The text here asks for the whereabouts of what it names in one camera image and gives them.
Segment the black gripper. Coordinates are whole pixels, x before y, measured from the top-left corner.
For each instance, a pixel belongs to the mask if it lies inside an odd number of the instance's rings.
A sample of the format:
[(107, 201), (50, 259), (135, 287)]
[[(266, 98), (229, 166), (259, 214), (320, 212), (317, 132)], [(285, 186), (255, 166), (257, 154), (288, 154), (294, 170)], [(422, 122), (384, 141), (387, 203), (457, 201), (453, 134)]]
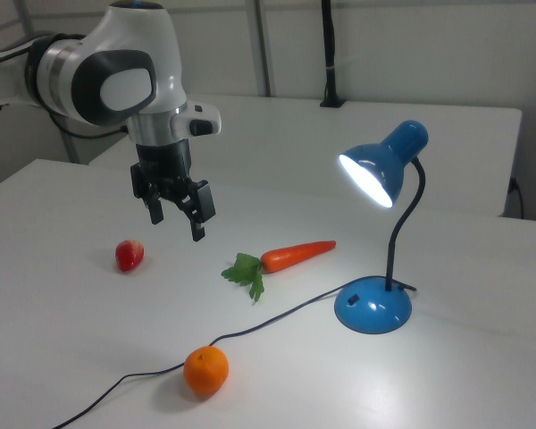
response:
[(164, 146), (136, 145), (138, 162), (131, 166), (133, 195), (146, 200), (153, 225), (163, 220), (160, 198), (181, 201), (181, 210), (190, 222), (192, 240), (205, 236), (205, 223), (215, 216), (215, 206), (207, 181), (190, 177), (191, 154), (187, 139)]

